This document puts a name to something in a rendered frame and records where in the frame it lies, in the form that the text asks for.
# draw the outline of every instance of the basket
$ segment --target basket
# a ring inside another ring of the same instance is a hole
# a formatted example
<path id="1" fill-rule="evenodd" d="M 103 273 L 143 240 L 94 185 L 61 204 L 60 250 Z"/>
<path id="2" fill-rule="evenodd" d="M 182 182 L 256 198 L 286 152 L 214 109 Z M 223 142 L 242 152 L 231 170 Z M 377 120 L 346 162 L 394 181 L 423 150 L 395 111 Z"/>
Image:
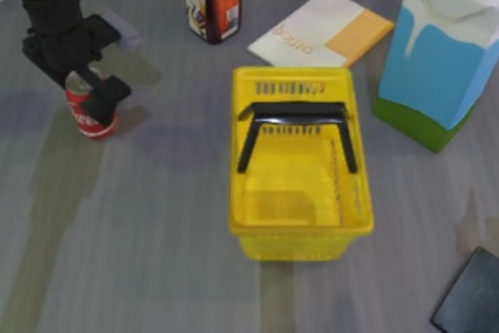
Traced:
<path id="1" fill-rule="evenodd" d="M 234 73 L 230 229 L 253 260 L 333 260 L 373 230 L 347 69 Z"/>

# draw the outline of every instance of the white and orange booklet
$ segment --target white and orange booklet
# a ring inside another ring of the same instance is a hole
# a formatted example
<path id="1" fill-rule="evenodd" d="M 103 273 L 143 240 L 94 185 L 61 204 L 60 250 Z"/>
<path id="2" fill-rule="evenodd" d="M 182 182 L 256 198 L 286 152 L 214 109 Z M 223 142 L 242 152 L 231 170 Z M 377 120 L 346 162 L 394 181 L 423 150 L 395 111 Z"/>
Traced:
<path id="1" fill-rule="evenodd" d="M 309 0 L 248 49 L 273 66 L 349 67 L 393 27 L 351 0 Z"/>

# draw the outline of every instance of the black handle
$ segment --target black handle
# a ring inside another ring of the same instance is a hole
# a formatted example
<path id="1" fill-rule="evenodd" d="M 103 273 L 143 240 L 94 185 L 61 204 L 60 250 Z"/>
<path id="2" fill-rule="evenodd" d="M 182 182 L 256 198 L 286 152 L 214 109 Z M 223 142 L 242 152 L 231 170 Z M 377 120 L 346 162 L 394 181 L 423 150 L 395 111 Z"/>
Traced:
<path id="1" fill-rule="evenodd" d="M 242 174 L 248 169 L 251 156 L 257 144 L 258 133 L 263 124 L 274 125 L 338 125 L 342 139 L 343 152 L 350 173 L 357 173 L 355 153 L 350 137 L 344 103 L 320 103 L 285 101 L 252 103 L 238 117 L 238 121 L 248 119 L 253 113 L 248 136 L 242 148 L 237 172 Z"/>

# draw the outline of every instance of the milk carton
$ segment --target milk carton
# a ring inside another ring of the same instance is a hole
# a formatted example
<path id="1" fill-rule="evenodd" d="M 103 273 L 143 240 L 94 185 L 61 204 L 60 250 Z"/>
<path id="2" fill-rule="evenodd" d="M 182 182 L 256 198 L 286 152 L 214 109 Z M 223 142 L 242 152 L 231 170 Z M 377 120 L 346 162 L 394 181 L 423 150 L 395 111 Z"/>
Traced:
<path id="1" fill-rule="evenodd" d="M 499 0 L 404 0 L 374 113 L 439 151 L 498 58 Z"/>

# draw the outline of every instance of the barcode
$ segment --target barcode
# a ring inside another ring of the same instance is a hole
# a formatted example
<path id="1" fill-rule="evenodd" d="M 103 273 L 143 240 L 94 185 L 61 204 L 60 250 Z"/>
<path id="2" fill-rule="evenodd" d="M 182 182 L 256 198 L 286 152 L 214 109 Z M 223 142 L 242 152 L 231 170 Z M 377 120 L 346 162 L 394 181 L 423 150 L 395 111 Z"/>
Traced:
<path id="1" fill-rule="evenodd" d="M 230 10 L 227 11 L 227 21 L 231 22 L 238 18 L 239 18 L 239 6 L 236 5 L 235 7 L 232 7 L 230 8 Z"/>

